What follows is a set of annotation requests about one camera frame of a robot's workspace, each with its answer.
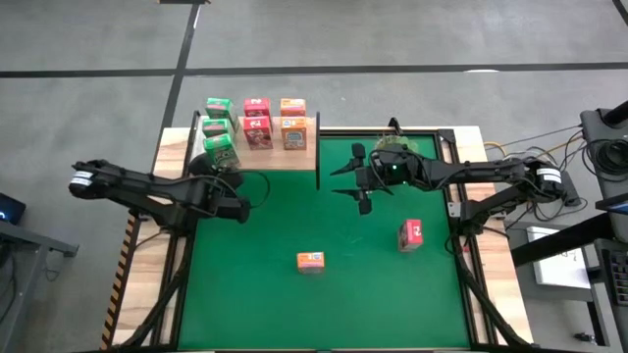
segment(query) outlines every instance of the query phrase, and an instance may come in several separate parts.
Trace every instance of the green box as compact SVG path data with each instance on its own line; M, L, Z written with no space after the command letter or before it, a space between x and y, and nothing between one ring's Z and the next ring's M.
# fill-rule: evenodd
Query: green box
M203 119L202 129L205 137L213 137L227 133L231 138L234 138L234 128L229 119L205 118Z
M239 158L232 138L227 134L205 138L205 151L211 163L218 167L237 167Z
M209 119L229 119L232 122L234 132L239 131L239 119L236 108L231 99L228 98L207 98L205 112Z

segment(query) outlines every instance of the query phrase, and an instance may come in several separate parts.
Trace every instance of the wooden platform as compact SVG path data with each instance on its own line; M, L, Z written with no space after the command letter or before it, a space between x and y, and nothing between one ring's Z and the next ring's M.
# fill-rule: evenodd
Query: wooden platform
M205 153L203 149L203 139L205 136L202 132L203 119L201 116L197 120L194 144L192 145L192 153L190 161L201 153ZM285 150L282 140L282 132L280 129L281 118L273 117L273 149L269 150L251 150L244 137L244 117L239 117L240 130L235 133L235 151L239 157L241 170L254 171L315 171L316 170L316 140L317 140L317 124L316 118L307 119L307 148L305 150Z

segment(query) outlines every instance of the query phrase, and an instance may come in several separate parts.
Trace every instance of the snack box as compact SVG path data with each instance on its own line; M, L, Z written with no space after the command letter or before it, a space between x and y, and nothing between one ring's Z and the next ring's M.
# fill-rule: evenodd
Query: snack box
M228 98L207 98L205 112L209 119L229 119L232 122L234 132L239 131L239 120L237 119L236 108L231 99Z
M320 274L325 270L325 254L322 252L298 253L296 267L302 274Z
M244 137L252 150L272 149L273 133L270 117L244 118Z
M203 144L212 165L225 168L239 165L236 148L228 133L205 138Z
M305 99L282 98L280 102L282 117L305 117Z
M284 149L307 149L307 120L305 118L282 117L282 140Z
M247 98L244 99L245 117L270 117L271 100L268 98Z
M397 234L399 251L411 252L423 244L421 220L405 220Z
M234 138L234 128L229 119L205 118L203 119L202 129L205 137L213 137L227 133L231 138Z

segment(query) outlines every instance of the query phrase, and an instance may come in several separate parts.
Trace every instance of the black bracket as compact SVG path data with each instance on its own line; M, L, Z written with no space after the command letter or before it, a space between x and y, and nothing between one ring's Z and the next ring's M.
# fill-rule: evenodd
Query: black bracket
M437 134L448 143L455 143L455 133L453 128L439 128Z
M399 121L395 117L392 117L391 120L389 121L389 127L394 128L394 134L396 134L397 136L403 135L403 130L401 129L401 126L399 125Z

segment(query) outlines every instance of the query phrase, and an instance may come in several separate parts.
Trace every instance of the orange box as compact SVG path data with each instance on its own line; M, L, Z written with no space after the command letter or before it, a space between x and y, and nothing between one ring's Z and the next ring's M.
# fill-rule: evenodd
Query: orange box
M302 274L320 274L325 269L325 254L322 252L298 253L296 267Z
M305 118L282 117L282 140L284 149L307 149L307 120Z
M280 102L282 117L305 117L305 99L282 98Z

